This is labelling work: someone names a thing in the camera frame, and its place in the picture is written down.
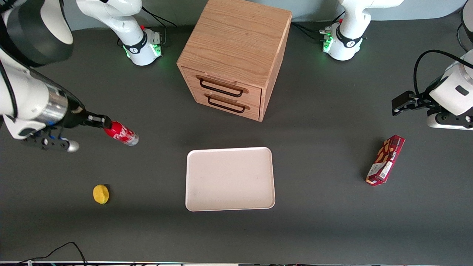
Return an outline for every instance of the red box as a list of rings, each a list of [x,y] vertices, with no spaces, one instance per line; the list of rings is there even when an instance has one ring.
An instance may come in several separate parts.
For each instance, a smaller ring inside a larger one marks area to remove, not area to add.
[[[371,166],[366,176],[366,182],[372,186],[386,183],[391,173],[396,159],[403,148],[406,139],[398,135],[394,135],[385,140],[383,146],[378,151],[377,159]]]

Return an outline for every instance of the black metal handle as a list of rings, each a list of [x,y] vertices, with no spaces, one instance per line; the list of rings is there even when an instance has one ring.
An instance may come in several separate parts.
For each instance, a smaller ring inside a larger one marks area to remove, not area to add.
[[[243,110],[241,110],[241,111],[240,111],[240,110],[235,110],[235,109],[232,109],[232,108],[230,108],[230,107],[226,107],[226,106],[223,106],[223,105],[220,105],[220,104],[212,103],[212,102],[210,101],[210,99],[213,99],[213,98],[210,97],[210,96],[207,96],[207,102],[208,102],[210,105],[217,106],[217,107],[220,107],[220,108],[223,108],[223,109],[226,109],[226,110],[228,110],[228,111],[235,112],[235,113],[242,114],[242,113],[245,111],[245,109],[246,109],[245,106],[238,106],[238,107],[243,108]]]
[[[214,87],[210,87],[210,86],[207,86],[207,85],[204,85],[202,84],[202,82],[204,82],[204,79],[200,79],[201,80],[201,87],[202,88],[206,88],[206,89],[209,89],[209,90],[213,90],[213,91],[216,91],[216,92],[219,92],[219,93],[223,93],[223,94],[226,94],[226,95],[229,95],[229,96],[232,96],[232,97],[241,97],[243,95],[243,90],[240,89],[240,93],[238,94],[235,94],[235,93],[231,93],[231,92],[228,92],[228,91],[224,91],[224,90],[221,90],[221,89],[217,89],[217,88],[214,88]]]

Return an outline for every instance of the wooden drawer cabinet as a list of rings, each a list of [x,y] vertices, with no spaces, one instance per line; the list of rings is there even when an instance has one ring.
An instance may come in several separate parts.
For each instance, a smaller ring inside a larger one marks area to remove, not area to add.
[[[245,0],[209,0],[177,61],[195,101],[262,121],[291,18]]]

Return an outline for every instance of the wooden box top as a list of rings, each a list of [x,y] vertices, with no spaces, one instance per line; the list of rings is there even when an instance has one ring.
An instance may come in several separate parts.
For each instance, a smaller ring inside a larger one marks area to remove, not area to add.
[[[209,0],[177,64],[265,88],[291,19],[284,9]]]

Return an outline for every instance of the green led light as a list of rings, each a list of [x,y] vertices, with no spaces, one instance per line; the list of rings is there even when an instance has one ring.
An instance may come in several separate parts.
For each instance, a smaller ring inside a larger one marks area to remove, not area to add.
[[[130,55],[128,54],[128,51],[126,50],[125,46],[123,46],[123,49],[125,50],[126,57],[130,58]]]
[[[324,47],[323,47],[323,52],[328,53],[330,50],[330,47],[332,46],[333,38],[330,37],[330,39],[325,41]]]
[[[153,53],[156,57],[161,56],[161,46],[158,44],[151,44],[151,47],[153,48]]]

